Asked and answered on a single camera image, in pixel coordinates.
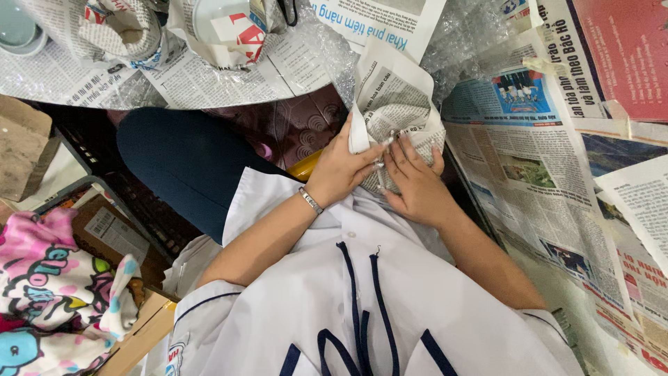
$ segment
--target dark navy pants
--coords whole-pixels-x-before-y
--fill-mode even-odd
[[[139,108],[121,121],[116,136],[131,172],[218,243],[245,167],[291,177],[231,126],[201,111]]]

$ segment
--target person's left hand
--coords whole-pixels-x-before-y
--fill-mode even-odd
[[[383,154],[387,145],[376,145],[353,155],[348,151],[348,137],[353,119],[348,115],[341,132],[325,147],[315,165],[306,192],[323,209],[344,199],[374,169],[373,162]]]

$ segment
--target white shirt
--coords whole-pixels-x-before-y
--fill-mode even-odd
[[[246,168],[223,246],[299,186]],[[384,311],[371,267],[376,253]],[[366,336],[363,311],[369,312]],[[427,251],[406,220],[360,188],[327,208],[291,253],[250,286],[211,282],[178,304],[174,320],[167,375],[320,375],[323,329],[355,368],[368,363],[374,375],[391,375],[393,360],[400,375],[582,375],[548,312],[503,305]],[[359,348],[368,350],[368,362],[356,338],[366,338]],[[332,375],[350,374],[333,342],[325,341],[323,355]]]

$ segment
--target hand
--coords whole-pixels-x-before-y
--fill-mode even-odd
[[[323,150],[309,182],[304,186],[306,192],[323,209],[348,196],[353,188],[373,171],[374,160],[387,148],[386,145],[376,145],[352,155],[348,151],[352,119],[351,112],[341,132]]]
[[[384,156],[385,167],[401,197],[384,189],[385,198],[404,217],[440,229],[449,213],[459,209],[440,178],[445,166],[441,152],[433,146],[434,165],[427,166],[406,134],[391,144],[390,151]]]

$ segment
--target cardboard box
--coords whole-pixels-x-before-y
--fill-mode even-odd
[[[18,202],[37,191],[60,144],[50,135],[49,115],[0,94],[0,197]]]
[[[160,289],[163,271],[170,264],[144,239],[137,227],[101,195],[78,208],[72,220],[74,240],[79,248],[109,262],[114,268],[127,253],[140,264],[144,283]]]
[[[97,376],[124,376],[153,349],[174,326],[177,298],[161,292],[146,291],[146,300],[139,310],[139,317],[126,335],[116,342],[110,357],[96,373]]]

